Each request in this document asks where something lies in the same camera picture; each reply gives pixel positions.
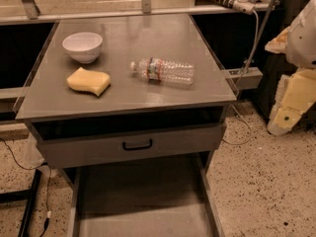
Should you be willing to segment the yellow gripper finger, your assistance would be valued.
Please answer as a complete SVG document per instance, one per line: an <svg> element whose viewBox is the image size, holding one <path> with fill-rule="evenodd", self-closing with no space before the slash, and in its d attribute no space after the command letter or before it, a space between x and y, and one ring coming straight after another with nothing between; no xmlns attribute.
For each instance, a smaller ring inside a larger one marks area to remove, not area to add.
<svg viewBox="0 0 316 237"><path fill-rule="evenodd" d="M274 39L270 40L265 45L265 50L276 54L286 53L288 33L289 27L281 31Z"/></svg>
<svg viewBox="0 0 316 237"><path fill-rule="evenodd" d="M267 130L273 135L283 135L316 103L316 70L299 68L291 76L282 75L275 100Z"/></svg>

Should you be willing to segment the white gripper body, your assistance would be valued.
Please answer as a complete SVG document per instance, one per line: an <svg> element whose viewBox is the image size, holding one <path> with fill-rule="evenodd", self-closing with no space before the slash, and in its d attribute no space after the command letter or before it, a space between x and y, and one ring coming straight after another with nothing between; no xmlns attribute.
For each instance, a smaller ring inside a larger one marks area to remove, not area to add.
<svg viewBox="0 0 316 237"><path fill-rule="evenodd" d="M292 21L285 54L297 67L316 68L316 0L310 0Z"/></svg>

